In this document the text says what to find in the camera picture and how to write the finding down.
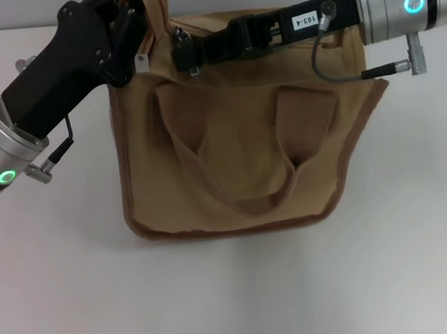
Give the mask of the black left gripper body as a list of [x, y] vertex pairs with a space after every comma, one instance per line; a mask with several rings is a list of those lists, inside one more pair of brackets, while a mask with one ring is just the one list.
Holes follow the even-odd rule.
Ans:
[[51, 42], [4, 90], [2, 99], [12, 123], [38, 138], [54, 127], [96, 87], [110, 52], [113, 6], [98, 10], [69, 1], [57, 13]]

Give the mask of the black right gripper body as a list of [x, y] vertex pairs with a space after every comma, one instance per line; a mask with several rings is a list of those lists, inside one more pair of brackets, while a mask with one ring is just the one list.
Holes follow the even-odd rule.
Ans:
[[231, 22], [228, 48], [232, 58], [249, 58], [313, 39], [325, 21], [326, 33], [359, 24], [357, 0], [310, 0]]

